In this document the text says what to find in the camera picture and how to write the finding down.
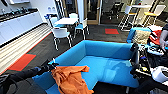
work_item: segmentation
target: red cloth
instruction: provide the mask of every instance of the red cloth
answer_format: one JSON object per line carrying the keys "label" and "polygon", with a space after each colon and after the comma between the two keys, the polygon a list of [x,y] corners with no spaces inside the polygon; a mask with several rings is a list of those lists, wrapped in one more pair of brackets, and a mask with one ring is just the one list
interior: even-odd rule
{"label": "red cloth", "polygon": [[61,94],[92,94],[81,77],[81,71],[88,72],[87,66],[57,66],[53,69],[52,75],[55,79]]}
{"label": "red cloth", "polygon": [[149,36],[150,41],[153,42],[156,45],[160,45],[159,43],[159,39],[160,39],[160,35],[162,33],[162,30],[155,30],[151,33],[151,35]]}

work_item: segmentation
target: white chair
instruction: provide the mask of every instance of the white chair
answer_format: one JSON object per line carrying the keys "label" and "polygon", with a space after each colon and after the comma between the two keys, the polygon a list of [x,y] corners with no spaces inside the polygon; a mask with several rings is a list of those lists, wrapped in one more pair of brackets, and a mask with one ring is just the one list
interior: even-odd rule
{"label": "white chair", "polygon": [[88,26],[87,26],[87,18],[85,20],[83,20],[82,24],[79,24],[78,26],[75,27],[74,38],[76,36],[76,30],[79,29],[79,30],[83,31],[83,38],[85,40],[85,31],[84,31],[85,28],[87,28],[87,32],[89,35],[89,30],[88,30]]}
{"label": "white chair", "polygon": [[67,32],[67,28],[53,28],[52,32],[54,34],[54,42],[55,42],[55,46],[56,46],[57,50],[58,50],[58,46],[57,46],[57,40],[56,39],[59,40],[59,38],[65,38],[66,37],[69,41],[69,46],[71,47],[72,39],[71,39],[70,33]]}
{"label": "white chair", "polygon": [[144,14],[146,16],[148,16],[147,20],[145,21],[145,23],[143,24],[143,27],[146,25],[146,23],[148,22],[150,16],[155,16],[155,19],[153,20],[153,25],[155,24],[155,21],[156,21],[156,18],[162,13],[162,11],[164,10],[166,6],[165,5],[157,5],[156,8],[155,8],[155,11],[152,13],[152,12],[144,12]]}
{"label": "white chair", "polygon": [[118,25],[118,27],[121,27],[121,30],[123,30],[123,28],[124,27],[127,27],[128,26],[128,24],[126,25],[126,23],[128,23],[128,19],[129,19],[129,16],[134,16],[133,17],[133,20],[132,20],[132,22],[129,22],[131,25],[132,25],[132,27],[133,27],[133,22],[134,22],[134,20],[135,20],[135,15],[136,15],[136,13],[131,13],[130,12],[130,10],[131,10],[131,6],[126,6],[126,8],[125,8],[125,14],[124,14],[124,17],[122,18],[122,20],[121,20],[121,22],[120,22],[120,24]]}
{"label": "white chair", "polygon": [[69,17],[70,18],[78,18],[78,14],[76,14],[76,13],[71,13],[71,14],[69,14]]}

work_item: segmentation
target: orange towel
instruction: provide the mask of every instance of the orange towel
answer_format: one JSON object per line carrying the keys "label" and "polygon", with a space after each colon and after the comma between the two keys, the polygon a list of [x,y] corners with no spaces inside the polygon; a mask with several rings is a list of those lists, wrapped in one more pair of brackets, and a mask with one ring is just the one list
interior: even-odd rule
{"label": "orange towel", "polygon": [[53,69],[52,75],[55,79],[61,94],[92,94],[81,77],[81,71],[88,72],[87,66],[57,66]]}

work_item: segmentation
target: door frame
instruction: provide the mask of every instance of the door frame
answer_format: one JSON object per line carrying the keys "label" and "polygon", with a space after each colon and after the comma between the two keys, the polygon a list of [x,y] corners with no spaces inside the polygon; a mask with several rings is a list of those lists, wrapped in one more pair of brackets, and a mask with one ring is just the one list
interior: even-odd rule
{"label": "door frame", "polygon": [[[100,11],[101,11],[101,0],[98,0],[97,3],[97,15],[96,20],[88,20],[88,24],[98,25],[100,21]],[[84,18],[87,18],[87,0],[84,0]]]}
{"label": "door frame", "polygon": [[[65,17],[68,17],[68,13],[67,13],[67,10],[66,10],[65,0],[61,0],[61,1],[62,1],[62,5],[63,5],[64,15],[65,15]],[[77,0],[75,0],[75,7],[76,7],[76,14],[78,14]]]}

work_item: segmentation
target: blue sofa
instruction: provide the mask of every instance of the blue sofa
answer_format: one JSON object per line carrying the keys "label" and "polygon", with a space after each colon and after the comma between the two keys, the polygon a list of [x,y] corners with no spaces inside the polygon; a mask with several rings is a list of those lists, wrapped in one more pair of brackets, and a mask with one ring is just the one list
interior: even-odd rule
{"label": "blue sofa", "polygon": [[[55,62],[59,63],[59,66],[90,67],[89,72],[81,73],[89,90],[92,90],[98,81],[136,88],[139,83],[130,74],[131,46],[131,43],[84,40],[57,57]],[[50,72],[35,76],[33,80],[47,94],[59,94],[58,86]]]}

